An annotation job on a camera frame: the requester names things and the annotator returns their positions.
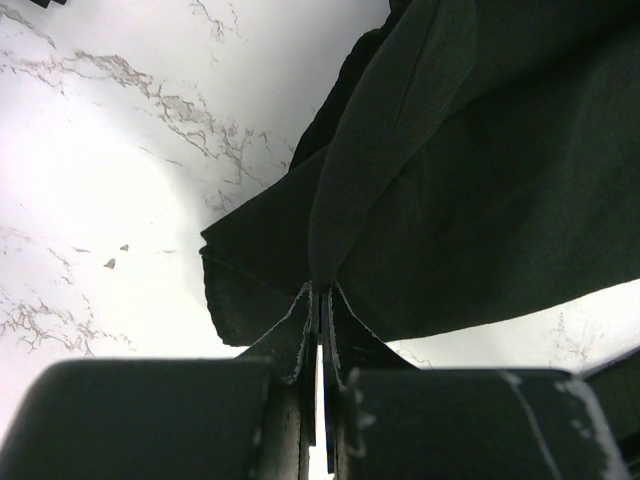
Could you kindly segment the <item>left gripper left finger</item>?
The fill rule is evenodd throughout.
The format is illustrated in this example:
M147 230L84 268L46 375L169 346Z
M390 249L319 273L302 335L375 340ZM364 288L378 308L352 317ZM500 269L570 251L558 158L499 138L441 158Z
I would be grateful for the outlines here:
M309 286L233 359L70 360L31 385L5 479L304 479L315 442Z

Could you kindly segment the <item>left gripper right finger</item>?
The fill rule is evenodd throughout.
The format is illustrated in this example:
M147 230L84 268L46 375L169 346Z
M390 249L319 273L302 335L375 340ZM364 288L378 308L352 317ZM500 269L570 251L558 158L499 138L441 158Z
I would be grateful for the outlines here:
M626 479L630 359L583 374L421 369L319 298L327 468L337 479Z

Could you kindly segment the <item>black long sleeve shirt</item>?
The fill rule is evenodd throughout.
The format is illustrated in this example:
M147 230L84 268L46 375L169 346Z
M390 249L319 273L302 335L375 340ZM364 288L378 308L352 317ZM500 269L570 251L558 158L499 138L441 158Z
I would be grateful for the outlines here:
M288 173L202 236L231 346L306 283L394 341L637 279L638 3L392 2Z

